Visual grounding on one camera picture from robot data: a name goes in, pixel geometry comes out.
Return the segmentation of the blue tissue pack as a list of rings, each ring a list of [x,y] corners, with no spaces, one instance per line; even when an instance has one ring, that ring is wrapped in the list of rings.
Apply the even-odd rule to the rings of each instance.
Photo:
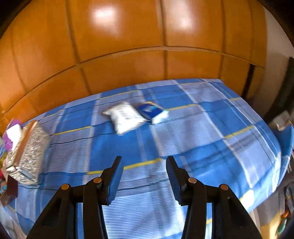
[[[168,111],[151,101],[145,101],[136,110],[151,124],[159,124],[168,118]]]

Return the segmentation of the purple cardboard box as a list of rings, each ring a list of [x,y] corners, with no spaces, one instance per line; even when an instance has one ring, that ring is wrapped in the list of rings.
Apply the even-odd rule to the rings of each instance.
[[[12,119],[3,134],[3,144],[7,151],[14,150],[22,134],[19,120]]]

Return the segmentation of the silver ornate tissue box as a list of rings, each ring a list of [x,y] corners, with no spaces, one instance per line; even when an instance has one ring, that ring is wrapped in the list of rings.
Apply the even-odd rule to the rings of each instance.
[[[38,184],[49,143],[49,134],[43,130],[37,120],[28,123],[22,129],[16,147],[7,155],[5,172],[20,184]]]

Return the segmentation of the white plastic packet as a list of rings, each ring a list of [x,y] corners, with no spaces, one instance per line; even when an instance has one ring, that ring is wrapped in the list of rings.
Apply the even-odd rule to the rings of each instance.
[[[114,124],[117,135],[123,135],[142,126],[147,120],[127,101],[103,111]]]

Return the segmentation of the blue plaid tablecloth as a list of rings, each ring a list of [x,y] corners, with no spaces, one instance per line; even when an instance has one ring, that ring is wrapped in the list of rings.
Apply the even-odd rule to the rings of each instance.
[[[153,101],[168,110],[159,124],[117,135],[104,111],[123,101]],[[28,234],[64,183],[100,176],[116,156],[124,172],[114,201],[104,207],[109,238],[180,238],[186,208],[175,200],[165,168],[180,167],[210,186],[227,184],[251,211],[281,183],[293,150],[293,128],[274,131],[217,79],[157,81],[122,87],[62,104],[36,117],[50,134],[41,182],[19,185],[1,208],[1,222]]]

